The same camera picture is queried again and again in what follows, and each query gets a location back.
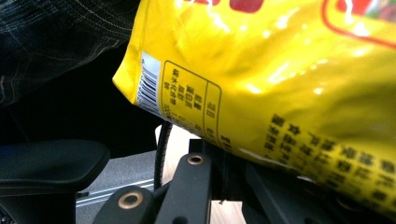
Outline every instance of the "denim fabric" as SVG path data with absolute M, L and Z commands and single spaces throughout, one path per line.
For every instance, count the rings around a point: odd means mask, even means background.
M 0 105 L 129 40 L 138 0 L 0 0 Z

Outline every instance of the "black plastic part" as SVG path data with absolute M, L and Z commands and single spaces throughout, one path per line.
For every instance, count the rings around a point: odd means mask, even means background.
M 246 161 L 203 140 L 203 152 L 213 162 L 212 200 L 243 201 Z
M 190 164 L 189 158 L 198 164 Z M 155 223 L 209 223 L 211 166 L 209 157 L 202 153 L 180 159 Z
M 381 216 L 369 206 L 363 206 L 356 203 L 343 195 L 333 191 L 329 192 L 321 204 L 326 211 L 336 220 L 336 223 L 365 223 L 365 224 L 394 224 L 395 221 Z
M 247 224 L 271 224 L 261 207 L 252 206 L 250 202 L 242 203 L 242 214 Z
M 11 216 L 0 206 L 0 224 L 15 224 Z
M 162 185 L 160 188 L 152 192 L 152 195 L 154 196 L 154 205 L 152 208 L 154 214 L 158 214 L 160 212 L 161 206 L 163 205 L 163 200 L 165 199 L 166 193 L 168 192 L 171 183 L 172 181 Z
M 0 147 L 0 197 L 77 192 L 110 158 L 104 145 L 59 140 Z
M 205 141 L 202 139 L 190 139 L 189 153 L 203 153 L 205 151 Z
M 250 163 L 246 178 L 270 223 L 334 223 L 319 200 L 300 189 L 297 178 Z
M 135 204 L 132 208 L 122 208 L 119 206 L 120 201 L 123 201 L 122 196 L 132 197 L 128 200 L 128 197 L 124 200 L 127 204 Z M 140 195 L 141 202 L 135 196 Z M 142 189 L 136 186 L 130 186 L 117 190 L 105 203 L 102 209 L 99 211 L 93 224 L 146 224 L 152 223 L 154 220 L 154 214 L 152 214 L 153 196 L 147 189 Z
M 76 193 L 0 197 L 0 204 L 16 223 L 76 223 Z

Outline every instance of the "plastic wrapper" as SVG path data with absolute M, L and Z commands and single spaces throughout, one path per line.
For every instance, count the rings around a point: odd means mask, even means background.
M 114 82 L 236 156 L 396 219 L 396 5 L 143 0 Z

